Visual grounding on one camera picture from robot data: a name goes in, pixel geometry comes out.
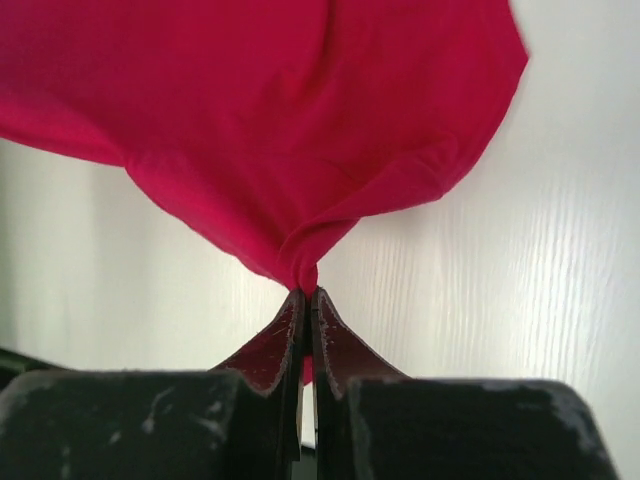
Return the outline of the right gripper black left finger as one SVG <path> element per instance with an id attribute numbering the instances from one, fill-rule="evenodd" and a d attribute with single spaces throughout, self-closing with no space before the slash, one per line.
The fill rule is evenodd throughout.
<path id="1" fill-rule="evenodd" d="M 5 479 L 287 479 L 306 298 L 210 370 L 72 370 L 1 353 Z"/>

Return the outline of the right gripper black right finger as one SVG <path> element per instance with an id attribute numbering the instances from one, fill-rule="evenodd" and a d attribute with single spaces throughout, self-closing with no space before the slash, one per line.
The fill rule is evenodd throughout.
<path id="1" fill-rule="evenodd" d="M 310 303 L 316 454 L 322 479 L 614 479 L 594 417 L 567 385 L 417 379 Z"/>

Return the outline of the red t shirt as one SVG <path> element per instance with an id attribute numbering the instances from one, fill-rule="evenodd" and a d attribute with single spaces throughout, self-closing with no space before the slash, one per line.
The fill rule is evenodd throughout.
<path id="1" fill-rule="evenodd" d="M 311 293 L 360 219 L 474 167 L 528 58 L 506 1 L 5 1 L 1 135 Z"/>

